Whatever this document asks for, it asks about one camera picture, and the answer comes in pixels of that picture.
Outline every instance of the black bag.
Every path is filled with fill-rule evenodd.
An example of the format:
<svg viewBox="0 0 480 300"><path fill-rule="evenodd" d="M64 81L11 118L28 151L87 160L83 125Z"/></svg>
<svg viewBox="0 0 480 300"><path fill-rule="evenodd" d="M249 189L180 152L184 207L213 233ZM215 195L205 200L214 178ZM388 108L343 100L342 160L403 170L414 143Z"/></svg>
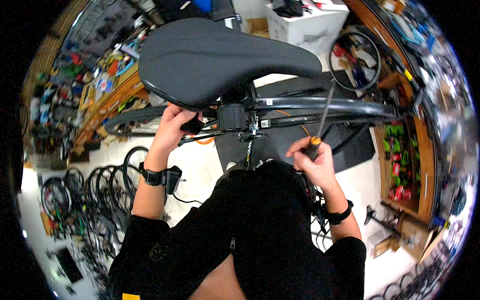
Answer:
<svg viewBox="0 0 480 300"><path fill-rule="evenodd" d="M302 2L297 0L274 0L273 11L285 18L303 16Z"/></svg>

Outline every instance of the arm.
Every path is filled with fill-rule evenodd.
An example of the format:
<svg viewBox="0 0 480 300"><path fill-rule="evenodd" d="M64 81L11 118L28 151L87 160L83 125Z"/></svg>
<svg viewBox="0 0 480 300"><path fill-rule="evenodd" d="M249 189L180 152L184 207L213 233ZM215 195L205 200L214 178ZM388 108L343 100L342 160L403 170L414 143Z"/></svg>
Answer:
<svg viewBox="0 0 480 300"><path fill-rule="evenodd" d="M163 113L160 126L155 134L150 150L145 158L144 168L160 172L167 168L167 161L172 152L185 134L180 126L190 121L195 112L182 110L170 105ZM149 219L160 219L165 201L165 186L151 186L145 183L142 176L133 202L132 215Z"/></svg>
<svg viewBox="0 0 480 300"><path fill-rule="evenodd" d="M342 188L335 178L332 148L322 142L318 147L318 156L313 162L305 154L300 152L300 150L307 147L309 143L310 137L296 141L290 146L290 149L288 149L286 157L293 156L293 167L297 170L304 171L310 181L322 189L328 212L341 214L348 208L348 203ZM330 232L332 233L333 242L349 236L361 240L360 228L353 213L350 213L340 224L330 225Z"/></svg>

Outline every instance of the black saddle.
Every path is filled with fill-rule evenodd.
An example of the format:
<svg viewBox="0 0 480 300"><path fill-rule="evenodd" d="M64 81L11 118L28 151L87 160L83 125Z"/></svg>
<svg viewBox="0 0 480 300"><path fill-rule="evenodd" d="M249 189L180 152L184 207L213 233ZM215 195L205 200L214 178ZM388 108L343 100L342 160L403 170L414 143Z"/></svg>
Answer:
<svg viewBox="0 0 480 300"><path fill-rule="evenodd" d="M318 78L322 65L299 47L191 18L164 25L147 38L138 73L150 91L198 111L232 86L271 73Z"/></svg>

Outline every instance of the person's left hand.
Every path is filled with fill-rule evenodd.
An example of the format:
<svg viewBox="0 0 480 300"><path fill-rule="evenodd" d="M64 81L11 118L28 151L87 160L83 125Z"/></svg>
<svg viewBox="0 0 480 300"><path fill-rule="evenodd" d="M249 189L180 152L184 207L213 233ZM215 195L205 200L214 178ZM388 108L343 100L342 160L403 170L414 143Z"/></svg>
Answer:
<svg viewBox="0 0 480 300"><path fill-rule="evenodd" d="M183 110L176 105L170 105L165 109L160 121L160 126L155 134L152 147L161 153L170 153L177 148L182 136L186 133L180 129L180 126L195 117L196 112ZM198 119L203 119L200 112Z"/></svg>

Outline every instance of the black t-shirt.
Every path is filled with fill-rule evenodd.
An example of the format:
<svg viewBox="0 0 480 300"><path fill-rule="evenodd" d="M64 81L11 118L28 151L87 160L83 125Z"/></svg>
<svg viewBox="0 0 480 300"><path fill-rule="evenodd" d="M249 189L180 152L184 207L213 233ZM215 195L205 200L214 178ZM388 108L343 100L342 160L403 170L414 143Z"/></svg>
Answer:
<svg viewBox="0 0 480 300"><path fill-rule="evenodd" d="M284 164L233 170L173 228L131 216L110 290L116 299L187 299L233 253L247 299L363 299L365 245L347 237L317 249L306 205L299 175Z"/></svg>

